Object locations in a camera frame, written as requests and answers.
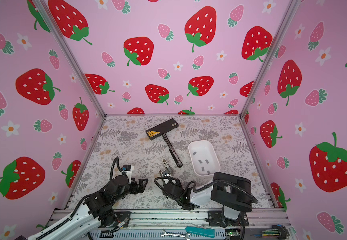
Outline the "black stapler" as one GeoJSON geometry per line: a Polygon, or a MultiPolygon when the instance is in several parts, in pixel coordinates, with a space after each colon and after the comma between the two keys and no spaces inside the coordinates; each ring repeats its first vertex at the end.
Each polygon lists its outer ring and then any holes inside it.
{"type": "Polygon", "coordinates": [[[151,129],[148,129],[145,131],[147,134],[148,138],[152,141],[158,137],[162,137],[163,140],[166,142],[169,152],[178,168],[182,168],[183,164],[176,153],[175,149],[173,148],[173,145],[171,144],[170,140],[167,137],[167,133],[170,131],[178,128],[178,123],[176,122],[175,119],[169,119],[151,129]]]}

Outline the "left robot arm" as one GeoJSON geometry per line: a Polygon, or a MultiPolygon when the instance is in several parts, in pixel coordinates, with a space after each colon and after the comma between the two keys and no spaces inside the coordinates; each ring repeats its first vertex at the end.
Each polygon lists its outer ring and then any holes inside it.
{"type": "Polygon", "coordinates": [[[113,205],[127,195],[144,192],[148,179],[128,180],[120,175],[110,180],[97,192],[83,197],[76,208],[50,227],[30,237],[19,236],[18,240],[76,240],[99,227],[123,227],[113,210],[113,205]]]}

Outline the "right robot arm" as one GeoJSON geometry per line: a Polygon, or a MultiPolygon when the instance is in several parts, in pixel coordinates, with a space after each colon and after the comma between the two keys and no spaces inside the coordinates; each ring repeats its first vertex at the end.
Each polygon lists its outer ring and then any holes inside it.
{"type": "Polygon", "coordinates": [[[154,183],[183,210],[193,211],[211,201],[221,204],[221,211],[208,212],[206,221],[211,227],[247,227],[246,214],[252,212],[252,204],[258,204],[251,193],[250,180],[221,172],[213,174],[212,181],[199,188],[196,181],[183,187],[179,179],[171,176],[155,178],[154,183]]]}

